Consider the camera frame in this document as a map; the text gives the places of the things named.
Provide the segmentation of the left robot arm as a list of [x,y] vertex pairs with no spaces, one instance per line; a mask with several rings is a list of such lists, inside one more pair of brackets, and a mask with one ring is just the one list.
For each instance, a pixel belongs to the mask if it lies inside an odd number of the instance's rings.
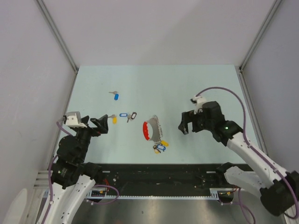
[[37,221],[39,224],[70,224],[81,203],[93,186],[102,184],[100,165],[85,162],[93,137],[108,133],[108,115],[100,118],[81,117],[80,112],[68,112],[58,126],[69,127],[58,143],[56,156],[48,169],[49,193]]

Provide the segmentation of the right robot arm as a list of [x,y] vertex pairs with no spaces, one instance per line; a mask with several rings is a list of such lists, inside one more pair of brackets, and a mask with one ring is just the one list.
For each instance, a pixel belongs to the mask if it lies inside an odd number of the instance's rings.
[[194,133],[209,131],[217,142],[240,156],[255,172],[254,175],[247,174],[227,162],[215,176],[220,187],[232,184],[243,188],[259,198],[264,208],[274,216],[285,214],[291,207],[299,208],[298,172],[287,171],[250,144],[245,139],[245,131],[237,123],[225,120],[216,101],[207,101],[200,97],[192,99],[191,102],[195,104],[195,109],[182,113],[178,129],[187,135],[188,124],[191,123]]

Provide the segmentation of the key with black tag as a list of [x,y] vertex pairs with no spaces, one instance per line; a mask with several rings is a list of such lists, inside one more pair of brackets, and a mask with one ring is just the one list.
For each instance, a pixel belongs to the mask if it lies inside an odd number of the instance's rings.
[[128,123],[129,121],[134,120],[134,119],[136,118],[136,116],[137,116],[137,113],[136,113],[136,112],[132,112],[131,114],[129,114],[129,115],[127,116],[127,123]]

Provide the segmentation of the red-handled metal key holder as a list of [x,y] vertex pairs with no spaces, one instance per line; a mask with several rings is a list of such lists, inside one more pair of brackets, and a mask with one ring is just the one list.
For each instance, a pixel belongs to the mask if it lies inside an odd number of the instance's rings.
[[142,125],[142,132],[147,141],[160,142],[163,138],[163,131],[158,116],[154,115]]

